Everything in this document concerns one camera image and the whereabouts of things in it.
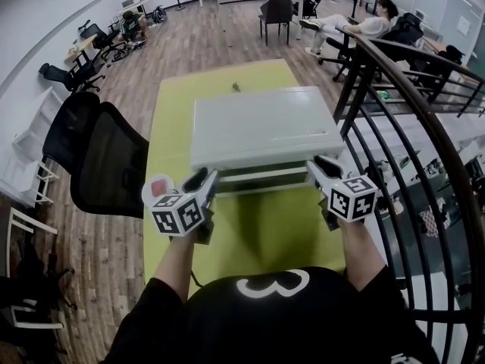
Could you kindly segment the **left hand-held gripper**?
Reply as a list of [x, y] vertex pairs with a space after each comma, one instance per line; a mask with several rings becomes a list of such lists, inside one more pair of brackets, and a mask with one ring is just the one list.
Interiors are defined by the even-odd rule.
[[214, 222], [210, 210], [218, 171], [208, 174], [200, 168], [178, 185], [184, 194], [165, 194], [150, 206], [150, 215], [158, 233], [169, 237], [196, 234], [197, 243], [210, 243]]

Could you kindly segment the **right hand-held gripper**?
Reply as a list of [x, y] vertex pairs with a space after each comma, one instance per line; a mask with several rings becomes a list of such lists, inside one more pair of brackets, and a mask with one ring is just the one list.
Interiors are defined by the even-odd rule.
[[327, 156], [315, 156], [314, 161], [306, 162], [306, 168], [315, 186], [327, 197], [322, 213], [330, 230], [340, 227], [339, 219], [363, 222], [374, 213], [378, 187], [369, 177], [339, 180], [343, 169], [336, 159]]

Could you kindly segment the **glass oven door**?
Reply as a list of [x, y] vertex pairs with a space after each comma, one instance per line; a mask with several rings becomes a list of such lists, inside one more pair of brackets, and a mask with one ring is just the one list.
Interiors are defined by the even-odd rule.
[[223, 170], [218, 174], [217, 196], [306, 187], [309, 182], [304, 161]]

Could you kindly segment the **white toaster oven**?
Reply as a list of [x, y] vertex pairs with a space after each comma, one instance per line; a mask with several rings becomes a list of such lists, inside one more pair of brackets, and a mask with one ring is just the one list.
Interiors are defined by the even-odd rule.
[[345, 143], [315, 86], [233, 93], [194, 104], [193, 171], [337, 159]]

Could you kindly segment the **person's right forearm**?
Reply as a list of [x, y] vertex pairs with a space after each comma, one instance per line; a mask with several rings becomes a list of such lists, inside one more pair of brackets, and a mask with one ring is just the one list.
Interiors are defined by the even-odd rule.
[[338, 219], [343, 236], [343, 252], [349, 282], [362, 291], [385, 267], [367, 228], [360, 221]]

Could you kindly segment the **person's left forearm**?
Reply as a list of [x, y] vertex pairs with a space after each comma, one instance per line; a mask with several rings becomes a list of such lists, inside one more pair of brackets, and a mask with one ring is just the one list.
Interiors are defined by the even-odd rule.
[[173, 289], [183, 303], [189, 296], [195, 239], [195, 234], [174, 237], [154, 273], [154, 278]]

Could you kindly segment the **white plate with pink food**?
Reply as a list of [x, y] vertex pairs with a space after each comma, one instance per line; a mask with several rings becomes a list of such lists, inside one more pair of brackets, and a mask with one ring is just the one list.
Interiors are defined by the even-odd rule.
[[160, 197], [153, 197], [151, 191], [151, 183], [155, 180], [165, 179], [167, 182], [167, 193], [172, 193], [175, 188], [174, 181], [171, 177], [166, 174], [156, 174], [150, 177], [142, 187], [142, 201], [146, 206], [151, 206], [153, 203], [156, 202], [157, 198]]

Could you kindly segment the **green tablecloth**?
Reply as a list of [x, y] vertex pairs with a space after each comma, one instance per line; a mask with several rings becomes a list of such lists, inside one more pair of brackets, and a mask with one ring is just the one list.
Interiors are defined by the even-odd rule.
[[[162, 80], [146, 174], [167, 174], [181, 182], [191, 174], [189, 151], [198, 98], [294, 87], [297, 79], [283, 59], [253, 61]], [[216, 197], [214, 230], [197, 245], [193, 272], [198, 284], [234, 275], [254, 275], [306, 266], [341, 272], [342, 238], [321, 216], [321, 194], [313, 187]]]

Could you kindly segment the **black mesh office chair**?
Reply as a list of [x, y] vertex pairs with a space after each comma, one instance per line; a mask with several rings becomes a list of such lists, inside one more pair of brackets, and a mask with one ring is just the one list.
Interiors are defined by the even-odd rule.
[[81, 211], [143, 217], [149, 141], [112, 103], [90, 92], [69, 96], [48, 130], [42, 153], [70, 175], [71, 199]]

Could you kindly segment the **black metal railing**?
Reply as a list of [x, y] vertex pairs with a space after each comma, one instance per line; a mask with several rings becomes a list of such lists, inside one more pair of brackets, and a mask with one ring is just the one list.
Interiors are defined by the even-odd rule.
[[334, 118], [353, 165], [380, 188], [377, 243], [440, 364], [485, 364], [485, 216], [444, 117], [392, 54], [444, 58], [356, 38]]

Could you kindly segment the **person's black shirt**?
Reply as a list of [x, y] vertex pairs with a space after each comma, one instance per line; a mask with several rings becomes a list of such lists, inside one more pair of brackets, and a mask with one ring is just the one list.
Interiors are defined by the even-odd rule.
[[308, 267], [212, 281], [182, 301], [157, 278], [101, 364], [440, 364], [387, 268], [363, 289]]

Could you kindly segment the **grey padded chair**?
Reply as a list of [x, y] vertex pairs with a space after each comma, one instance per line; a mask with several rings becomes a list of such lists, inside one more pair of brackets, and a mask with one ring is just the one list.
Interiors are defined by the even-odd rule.
[[267, 0], [261, 7], [258, 16], [260, 37], [268, 44], [268, 26], [278, 25], [278, 34], [281, 26], [286, 28], [286, 44], [289, 44], [289, 24], [293, 19], [293, 3], [291, 0]]

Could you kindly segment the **wooden top desk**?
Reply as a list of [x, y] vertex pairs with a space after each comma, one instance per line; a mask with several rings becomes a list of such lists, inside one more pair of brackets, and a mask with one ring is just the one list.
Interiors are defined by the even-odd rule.
[[87, 39], [82, 40], [81, 42], [75, 41], [73, 46], [67, 52], [67, 56], [64, 59], [65, 64], [76, 64], [78, 67], [83, 65], [81, 60], [84, 60], [87, 63], [90, 58], [86, 53], [86, 50], [92, 48], [92, 44], [94, 40], [97, 38], [97, 35], [92, 35]]

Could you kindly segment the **white frame desk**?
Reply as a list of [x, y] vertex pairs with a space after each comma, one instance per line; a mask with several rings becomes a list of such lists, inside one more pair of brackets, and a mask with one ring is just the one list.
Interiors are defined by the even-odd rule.
[[[22, 213], [16, 208], [10, 207], [7, 212], [7, 226], [5, 232], [5, 239], [3, 242], [0, 241], [1, 245], [5, 246], [5, 250], [2, 256], [5, 257], [3, 262], [0, 262], [0, 276], [5, 276], [6, 278], [11, 277], [10, 269], [10, 251], [11, 251], [11, 232], [12, 228], [16, 227], [21, 229], [28, 234], [34, 234], [35, 229], [44, 231], [46, 233], [58, 235], [58, 230], [48, 226], [47, 224], [37, 221], [35, 218]], [[33, 330], [56, 330], [63, 329], [64, 325], [61, 322], [19, 322], [16, 318], [16, 312], [31, 312], [34, 313], [36, 310], [34, 308], [34, 300], [24, 300], [25, 306], [9, 305], [7, 310], [2, 313], [8, 322], [14, 328], [20, 329], [33, 329]]]

